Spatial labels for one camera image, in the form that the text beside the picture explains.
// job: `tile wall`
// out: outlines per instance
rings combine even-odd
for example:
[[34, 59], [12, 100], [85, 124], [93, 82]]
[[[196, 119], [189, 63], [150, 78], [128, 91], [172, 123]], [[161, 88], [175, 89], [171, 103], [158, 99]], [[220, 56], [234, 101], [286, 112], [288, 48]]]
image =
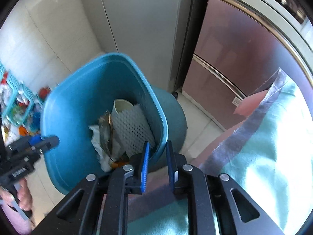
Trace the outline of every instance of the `tile wall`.
[[100, 53], [81, 0], [19, 0], [0, 29], [0, 61], [32, 91]]

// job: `tile floor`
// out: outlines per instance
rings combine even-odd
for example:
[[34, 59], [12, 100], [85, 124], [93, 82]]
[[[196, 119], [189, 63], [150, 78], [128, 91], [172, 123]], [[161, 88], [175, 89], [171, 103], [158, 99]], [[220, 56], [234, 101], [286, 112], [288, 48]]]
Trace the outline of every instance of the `tile floor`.
[[[221, 135], [223, 130], [181, 93], [178, 96], [178, 102], [185, 112], [188, 126], [181, 153], [190, 161], [196, 158], [216, 137]], [[64, 195], [59, 193], [49, 179], [43, 158], [36, 164], [35, 169], [36, 171], [27, 180], [33, 196], [34, 220], [35, 224], [38, 225], [45, 214], [49, 213]]]

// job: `metallic drawer handle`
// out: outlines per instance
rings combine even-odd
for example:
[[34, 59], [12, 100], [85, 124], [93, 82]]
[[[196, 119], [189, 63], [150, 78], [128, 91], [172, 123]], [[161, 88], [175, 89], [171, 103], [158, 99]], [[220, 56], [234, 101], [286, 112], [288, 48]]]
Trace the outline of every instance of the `metallic drawer handle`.
[[210, 73], [212, 73], [215, 77], [217, 77], [220, 81], [222, 81], [234, 94], [240, 99], [243, 100], [247, 96], [237, 87], [235, 86], [228, 78], [226, 78], [222, 73], [220, 73], [217, 69], [215, 69], [212, 65], [204, 61], [201, 57], [193, 54], [192, 59], [206, 68]]

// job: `triangular cutout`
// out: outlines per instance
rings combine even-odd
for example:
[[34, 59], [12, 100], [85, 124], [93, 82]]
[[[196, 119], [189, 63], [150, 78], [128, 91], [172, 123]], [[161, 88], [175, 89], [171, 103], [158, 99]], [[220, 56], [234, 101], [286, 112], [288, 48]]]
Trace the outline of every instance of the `triangular cutout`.
[[259, 218], [260, 213], [237, 189], [232, 190], [232, 195], [236, 202], [242, 222], [247, 223], [251, 220]]
[[57, 212], [57, 217], [70, 223], [74, 222], [84, 190], [79, 190], [72, 198]]

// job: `blue trash bin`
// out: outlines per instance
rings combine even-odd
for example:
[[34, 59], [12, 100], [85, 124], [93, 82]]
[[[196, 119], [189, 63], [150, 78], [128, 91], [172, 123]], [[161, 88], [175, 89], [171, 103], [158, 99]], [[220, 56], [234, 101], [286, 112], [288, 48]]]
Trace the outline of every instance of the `blue trash bin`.
[[[175, 101], [174, 108], [183, 122], [181, 133], [175, 136], [176, 151], [183, 145], [186, 135], [186, 119], [181, 107], [172, 95], [161, 92], [162, 100], [169, 99], [167, 106]], [[48, 174], [54, 186], [67, 194], [90, 173], [103, 175], [94, 147], [89, 125], [97, 124], [106, 110], [111, 111], [115, 99], [139, 103], [151, 127], [157, 147], [151, 153], [149, 166], [157, 169], [168, 140], [168, 125], [162, 107], [150, 84], [126, 55], [110, 53], [89, 62], [70, 75], [48, 96], [41, 117], [41, 134], [56, 135], [58, 147], [44, 154]]]

